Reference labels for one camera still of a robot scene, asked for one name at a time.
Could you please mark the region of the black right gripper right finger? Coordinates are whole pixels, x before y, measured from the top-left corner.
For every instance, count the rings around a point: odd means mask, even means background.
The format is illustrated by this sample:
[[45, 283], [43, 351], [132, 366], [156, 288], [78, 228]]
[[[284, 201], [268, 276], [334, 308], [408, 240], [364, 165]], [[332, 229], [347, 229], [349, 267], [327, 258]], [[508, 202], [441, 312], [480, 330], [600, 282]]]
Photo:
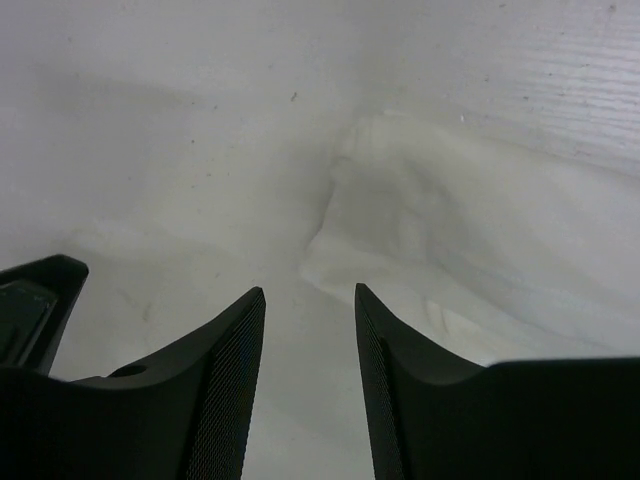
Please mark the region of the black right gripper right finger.
[[354, 297], [378, 479], [635, 479], [639, 362], [535, 360], [488, 367]]

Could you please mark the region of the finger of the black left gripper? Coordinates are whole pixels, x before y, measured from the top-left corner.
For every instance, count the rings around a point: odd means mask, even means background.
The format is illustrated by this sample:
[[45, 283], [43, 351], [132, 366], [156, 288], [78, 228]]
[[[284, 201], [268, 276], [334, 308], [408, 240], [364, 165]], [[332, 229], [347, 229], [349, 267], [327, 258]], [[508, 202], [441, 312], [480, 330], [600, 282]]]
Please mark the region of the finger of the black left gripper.
[[88, 266], [57, 254], [1, 272], [1, 366], [50, 372]]

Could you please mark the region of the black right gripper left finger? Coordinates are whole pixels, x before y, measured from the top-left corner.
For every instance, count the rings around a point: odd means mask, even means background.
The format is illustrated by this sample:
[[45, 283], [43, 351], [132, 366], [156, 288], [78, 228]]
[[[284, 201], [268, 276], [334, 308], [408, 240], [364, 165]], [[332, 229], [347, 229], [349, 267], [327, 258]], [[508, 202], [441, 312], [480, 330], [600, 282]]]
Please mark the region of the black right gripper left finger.
[[265, 297], [106, 377], [1, 372], [5, 479], [238, 479], [260, 368]]

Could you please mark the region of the white tank top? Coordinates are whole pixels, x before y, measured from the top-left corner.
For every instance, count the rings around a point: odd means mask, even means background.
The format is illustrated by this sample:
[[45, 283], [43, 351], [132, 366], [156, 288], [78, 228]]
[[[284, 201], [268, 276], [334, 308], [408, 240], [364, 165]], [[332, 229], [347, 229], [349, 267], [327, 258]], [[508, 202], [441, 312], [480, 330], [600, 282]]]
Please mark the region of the white tank top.
[[639, 168], [566, 160], [404, 115], [340, 140], [301, 264], [481, 364], [639, 352]]

